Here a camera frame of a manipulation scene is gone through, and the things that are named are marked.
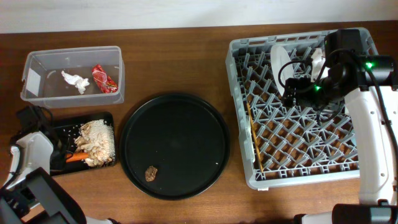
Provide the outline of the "brown food lump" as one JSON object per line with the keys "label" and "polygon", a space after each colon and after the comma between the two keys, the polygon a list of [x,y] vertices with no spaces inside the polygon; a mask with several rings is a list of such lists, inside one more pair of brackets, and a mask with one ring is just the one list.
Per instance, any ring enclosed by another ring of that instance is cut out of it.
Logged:
{"label": "brown food lump", "polygon": [[145,171],[145,180],[147,182],[152,182],[155,180],[156,174],[158,172],[158,169],[154,166],[149,166],[147,170]]}

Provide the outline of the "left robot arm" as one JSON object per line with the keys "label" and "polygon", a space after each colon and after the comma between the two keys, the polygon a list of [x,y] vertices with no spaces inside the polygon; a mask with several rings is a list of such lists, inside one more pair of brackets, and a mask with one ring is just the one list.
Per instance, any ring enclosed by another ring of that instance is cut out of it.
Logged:
{"label": "left robot arm", "polygon": [[24,223],[31,208],[43,211],[27,223],[116,223],[86,216],[76,201],[50,176],[53,157],[64,165],[62,142],[46,121],[22,125],[23,132],[11,144],[9,177],[1,187],[1,223]]}

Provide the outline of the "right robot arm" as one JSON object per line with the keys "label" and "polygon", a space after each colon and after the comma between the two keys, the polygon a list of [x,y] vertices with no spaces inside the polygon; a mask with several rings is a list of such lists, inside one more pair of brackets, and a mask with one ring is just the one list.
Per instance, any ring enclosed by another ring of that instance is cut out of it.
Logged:
{"label": "right robot arm", "polygon": [[271,65],[285,106],[323,110],[337,102],[353,122],[360,166],[358,204],[338,203],[316,215],[296,215],[295,223],[397,223],[397,68],[390,56],[357,49],[323,50],[316,77],[294,78],[283,47],[271,49]]}

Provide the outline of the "wooden chopstick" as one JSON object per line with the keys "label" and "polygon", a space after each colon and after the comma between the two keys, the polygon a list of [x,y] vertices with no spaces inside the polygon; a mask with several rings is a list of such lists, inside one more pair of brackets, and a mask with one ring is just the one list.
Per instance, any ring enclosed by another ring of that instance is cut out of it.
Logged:
{"label": "wooden chopstick", "polygon": [[261,153],[260,153],[260,150],[259,150],[259,147],[258,147],[257,136],[256,136],[256,132],[255,132],[255,129],[254,129],[254,121],[253,121],[252,113],[251,113],[251,107],[250,107],[250,104],[249,104],[248,101],[246,102],[246,109],[247,109],[248,115],[249,115],[249,123],[250,123],[250,126],[251,126],[251,133],[252,133],[252,138],[253,138],[253,141],[254,141],[254,147],[255,147],[256,156],[257,156],[257,163],[259,164],[260,171],[263,173],[264,172],[264,168],[263,168],[263,165],[262,165],[262,157],[261,157]]}

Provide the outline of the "pile of food scraps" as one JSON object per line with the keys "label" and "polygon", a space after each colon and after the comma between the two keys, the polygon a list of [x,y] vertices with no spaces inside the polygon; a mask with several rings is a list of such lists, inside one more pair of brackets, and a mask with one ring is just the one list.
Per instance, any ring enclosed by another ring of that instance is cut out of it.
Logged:
{"label": "pile of food scraps", "polygon": [[114,132],[102,120],[90,121],[80,128],[80,135],[74,140],[77,150],[74,153],[86,152],[84,161],[90,167],[103,165],[116,157]]}

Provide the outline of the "orange carrot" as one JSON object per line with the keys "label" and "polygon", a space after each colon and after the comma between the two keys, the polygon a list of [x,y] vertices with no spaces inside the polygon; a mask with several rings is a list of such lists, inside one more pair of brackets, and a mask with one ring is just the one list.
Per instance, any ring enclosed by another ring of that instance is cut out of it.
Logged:
{"label": "orange carrot", "polygon": [[84,159],[88,158],[88,156],[89,155],[86,152],[74,153],[71,156],[68,156],[66,158],[66,163],[75,162],[75,161],[81,161],[81,160],[84,160]]}

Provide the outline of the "grey plate with food scraps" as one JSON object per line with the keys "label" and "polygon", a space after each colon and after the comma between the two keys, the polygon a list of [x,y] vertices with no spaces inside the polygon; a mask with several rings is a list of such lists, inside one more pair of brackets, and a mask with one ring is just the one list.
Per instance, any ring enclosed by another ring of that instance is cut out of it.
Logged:
{"label": "grey plate with food scraps", "polygon": [[[287,51],[280,45],[274,45],[271,47],[271,69],[274,76],[275,84],[277,86],[278,92],[281,96],[284,94],[284,88],[281,86],[278,76],[279,71],[283,65],[290,62],[291,59],[287,53]],[[285,81],[289,78],[294,77],[294,70],[292,64],[287,65],[280,76],[280,80],[282,84],[285,84]]]}

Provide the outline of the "white tissue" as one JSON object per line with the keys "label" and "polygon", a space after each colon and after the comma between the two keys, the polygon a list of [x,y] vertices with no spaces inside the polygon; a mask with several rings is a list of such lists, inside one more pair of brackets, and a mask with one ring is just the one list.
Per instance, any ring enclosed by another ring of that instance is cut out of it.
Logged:
{"label": "white tissue", "polygon": [[87,78],[82,78],[79,75],[70,75],[64,71],[61,71],[63,79],[69,84],[73,85],[81,95],[84,94],[86,87],[90,85]]}

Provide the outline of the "red snack wrapper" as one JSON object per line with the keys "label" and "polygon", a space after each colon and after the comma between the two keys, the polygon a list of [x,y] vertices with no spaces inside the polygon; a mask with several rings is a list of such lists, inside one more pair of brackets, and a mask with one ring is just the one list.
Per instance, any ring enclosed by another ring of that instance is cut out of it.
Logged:
{"label": "red snack wrapper", "polygon": [[115,93],[118,91],[117,84],[107,75],[101,65],[97,64],[92,68],[92,76],[103,93]]}

